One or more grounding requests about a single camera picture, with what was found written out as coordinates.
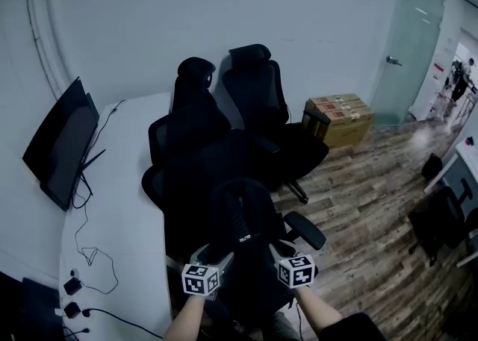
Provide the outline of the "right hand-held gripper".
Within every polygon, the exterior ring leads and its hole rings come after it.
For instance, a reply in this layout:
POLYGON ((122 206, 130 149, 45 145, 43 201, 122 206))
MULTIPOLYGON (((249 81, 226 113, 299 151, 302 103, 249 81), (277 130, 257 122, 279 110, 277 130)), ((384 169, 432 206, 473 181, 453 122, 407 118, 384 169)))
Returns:
POLYGON ((310 286, 316 276, 316 266, 310 254, 304 254, 288 241, 269 244, 277 278, 289 289, 310 286))

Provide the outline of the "white straight desk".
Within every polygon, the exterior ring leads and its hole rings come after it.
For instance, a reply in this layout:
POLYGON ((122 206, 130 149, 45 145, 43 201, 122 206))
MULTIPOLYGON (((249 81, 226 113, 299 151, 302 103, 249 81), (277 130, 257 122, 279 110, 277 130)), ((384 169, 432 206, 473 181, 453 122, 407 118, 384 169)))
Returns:
POLYGON ((473 175, 474 180, 478 184, 478 137, 472 138, 474 141, 474 144, 472 146, 467 145, 465 143, 465 139, 455 147, 455 153, 450 158, 450 160, 423 189, 423 193, 425 195, 431 192, 433 187, 445 176, 448 170, 459 158, 462 159, 462 162, 466 165, 468 171, 473 175))

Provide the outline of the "white wall conduit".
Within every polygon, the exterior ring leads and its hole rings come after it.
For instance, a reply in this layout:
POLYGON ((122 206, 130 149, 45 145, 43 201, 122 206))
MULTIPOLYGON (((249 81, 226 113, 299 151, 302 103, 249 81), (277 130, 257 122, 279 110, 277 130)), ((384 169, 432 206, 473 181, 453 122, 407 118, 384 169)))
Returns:
POLYGON ((60 98, 74 76, 60 42, 54 0, 27 0, 28 18, 41 66, 55 98, 60 98))

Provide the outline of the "black backpack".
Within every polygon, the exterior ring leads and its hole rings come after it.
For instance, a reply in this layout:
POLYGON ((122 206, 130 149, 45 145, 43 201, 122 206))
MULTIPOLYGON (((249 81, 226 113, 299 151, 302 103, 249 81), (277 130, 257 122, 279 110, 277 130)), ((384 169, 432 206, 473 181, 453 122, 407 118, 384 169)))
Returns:
POLYGON ((284 243, 285 225, 269 190, 252 179, 234 179, 215 187, 209 198, 213 260, 232 253, 219 291, 230 314, 258 319, 276 312, 290 295, 279 282, 273 245, 281 257, 294 249, 284 243))

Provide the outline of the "white curved desk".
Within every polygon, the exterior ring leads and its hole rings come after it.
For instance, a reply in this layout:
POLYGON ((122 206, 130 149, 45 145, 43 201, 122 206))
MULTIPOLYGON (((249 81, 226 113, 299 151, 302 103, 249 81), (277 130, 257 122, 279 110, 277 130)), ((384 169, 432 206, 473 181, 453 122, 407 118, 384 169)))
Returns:
POLYGON ((166 116, 171 95, 109 104, 84 179, 66 213, 59 281, 81 281, 74 301, 89 315, 64 318, 71 341, 162 341, 172 321, 164 216, 143 191, 152 161, 149 126, 166 116))

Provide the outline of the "black swivel chair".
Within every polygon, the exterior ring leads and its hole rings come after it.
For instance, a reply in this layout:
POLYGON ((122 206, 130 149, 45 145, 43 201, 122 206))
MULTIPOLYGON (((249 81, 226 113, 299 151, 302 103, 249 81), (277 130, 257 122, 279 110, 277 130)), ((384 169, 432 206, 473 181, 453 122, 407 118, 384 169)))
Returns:
POLYGON ((413 254, 423 247, 429 255, 429 265, 434 266, 440 247, 456 248, 472 231, 478 229, 478 207, 465 215, 462 204, 473 198, 468 182, 461 180, 463 192, 456 196, 449 186, 442 187, 428 201, 424 211, 411 212, 409 220, 418 241, 409 249, 413 254))

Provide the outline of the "person's body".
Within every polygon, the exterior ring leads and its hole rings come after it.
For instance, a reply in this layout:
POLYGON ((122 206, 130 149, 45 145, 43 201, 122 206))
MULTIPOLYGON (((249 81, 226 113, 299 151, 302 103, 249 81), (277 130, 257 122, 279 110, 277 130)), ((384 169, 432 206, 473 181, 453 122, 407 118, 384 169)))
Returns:
POLYGON ((283 312, 268 316, 254 328, 235 320, 215 322, 209 334, 214 341, 303 341, 283 312))

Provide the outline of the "black mesh office chair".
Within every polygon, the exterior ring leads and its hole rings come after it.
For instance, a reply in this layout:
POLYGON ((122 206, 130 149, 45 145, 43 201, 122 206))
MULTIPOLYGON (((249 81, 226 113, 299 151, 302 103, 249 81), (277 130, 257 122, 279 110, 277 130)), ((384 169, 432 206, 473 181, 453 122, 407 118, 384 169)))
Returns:
POLYGON ((164 214, 166 253, 186 259, 206 244, 211 191, 249 178, 271 190, 286 182, 285 150, 263 136, 232 130, 211 141, 165 137, 153 142, 153 164, 143 175, 146 195, 164 214))

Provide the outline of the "person's right forearm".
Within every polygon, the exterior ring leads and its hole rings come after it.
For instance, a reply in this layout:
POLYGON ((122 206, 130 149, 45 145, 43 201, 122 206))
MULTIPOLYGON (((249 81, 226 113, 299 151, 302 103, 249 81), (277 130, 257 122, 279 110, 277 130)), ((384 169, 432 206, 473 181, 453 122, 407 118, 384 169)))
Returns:
POLYGON ((294 289, 294 296, 319 341, 387 341, 366 313, 342 316, 308 286, 294 289))

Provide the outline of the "black computer monitor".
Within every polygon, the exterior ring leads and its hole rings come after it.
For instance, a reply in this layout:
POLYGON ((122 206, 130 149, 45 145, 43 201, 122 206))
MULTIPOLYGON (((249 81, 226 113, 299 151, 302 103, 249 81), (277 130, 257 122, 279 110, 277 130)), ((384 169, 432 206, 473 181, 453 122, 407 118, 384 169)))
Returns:
POLYGON ((64 341, 57 290, 22 279, 22 332, 26 341, 64 341))
POLYGON ((40 189, 64 211, 71 204, 98 121, 91 95, 76 78, 49 111, 23 154, 40 189))

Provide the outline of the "frosted glass door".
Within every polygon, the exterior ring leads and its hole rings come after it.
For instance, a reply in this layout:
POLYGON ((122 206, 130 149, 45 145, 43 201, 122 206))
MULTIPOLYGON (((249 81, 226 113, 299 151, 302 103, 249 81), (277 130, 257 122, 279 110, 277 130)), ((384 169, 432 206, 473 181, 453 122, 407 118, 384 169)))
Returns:
POLYGON ((370 102, 376 127, 405 122, 429 69, 443 14, 444 0, 396 0, 370 102))

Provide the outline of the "small black computer case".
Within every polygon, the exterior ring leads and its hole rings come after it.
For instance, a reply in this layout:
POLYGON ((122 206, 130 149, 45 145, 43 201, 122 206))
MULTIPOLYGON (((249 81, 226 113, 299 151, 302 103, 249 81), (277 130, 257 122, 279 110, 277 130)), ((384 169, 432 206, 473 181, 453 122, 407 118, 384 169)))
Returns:
POLYGON ((441 158, 436 154, 431 153, 428 160, 423 165, 421 170, 422 176, 426 181, 431 181, 443 168, 441 158))

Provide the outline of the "person's left forearm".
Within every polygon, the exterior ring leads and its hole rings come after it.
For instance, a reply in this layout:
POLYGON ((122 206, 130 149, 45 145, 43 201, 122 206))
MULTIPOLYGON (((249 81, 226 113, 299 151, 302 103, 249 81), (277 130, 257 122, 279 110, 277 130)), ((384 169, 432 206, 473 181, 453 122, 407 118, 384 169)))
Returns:
POLYGON ((205 296, 191 295, 167 329, 164 341, 196 341, 202 321, 205 296))

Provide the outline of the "black chair with wide headrest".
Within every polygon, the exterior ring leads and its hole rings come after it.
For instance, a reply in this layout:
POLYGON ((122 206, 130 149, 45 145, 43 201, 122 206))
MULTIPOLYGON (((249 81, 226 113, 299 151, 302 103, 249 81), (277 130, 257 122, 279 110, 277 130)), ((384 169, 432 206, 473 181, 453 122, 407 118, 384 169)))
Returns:
POLYGON ((231 68, 223 73, 222 82, 244 128, 269 156, 266 164, 276 186, 288 185, 301 203, 308 203, 298 180, 313 171, 329 153, 329 147, 314 135, 314 130, 328 128, 331 119, 306 107, 306 125, 288 121, 280 68, 266 46, 252 44, 230 49, 229 56, 231 68))

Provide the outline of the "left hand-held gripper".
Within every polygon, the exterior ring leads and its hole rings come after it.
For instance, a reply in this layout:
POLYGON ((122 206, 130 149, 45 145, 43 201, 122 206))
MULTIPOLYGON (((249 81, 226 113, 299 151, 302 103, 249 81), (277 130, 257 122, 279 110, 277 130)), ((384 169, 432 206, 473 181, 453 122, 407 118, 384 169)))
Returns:
POLYGON ((198 248, 190 257, 190 262, 184 265, 181 281, 184 293, 202 296, 213 301, 223 285, 224 276, 234 260, 234 253, 230 252, 220 261, 207 264, 211 253, 211 245, 206 244, 198 248))

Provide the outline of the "cardboard box with red label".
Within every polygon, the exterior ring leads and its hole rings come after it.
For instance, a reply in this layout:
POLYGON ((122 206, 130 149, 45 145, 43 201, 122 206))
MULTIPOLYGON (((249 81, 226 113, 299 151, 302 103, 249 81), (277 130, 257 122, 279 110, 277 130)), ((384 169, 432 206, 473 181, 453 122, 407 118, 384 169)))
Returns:
POLYGON ((367 107, 367 105, 359 98, 349 101, 328 101, 320 102, 313 100, 314 107, 321 113, 329 113, 333 111, 352 110, 360 107, 367 107))
POLYGON ((368 107, 355 107, 326 112, 326 116, 330 123, 323 142, 329 148, 340 148, 360 143, 373 124, 375 113, 368 107))
POLYGON ((334 102, 349 102, 360 100, 360 98, 356 94, 340 94, 340 95, 333 95, 333 96, 324 96, 324 97, 317 97, 311 98, 313 104, 328 104, 334 102))

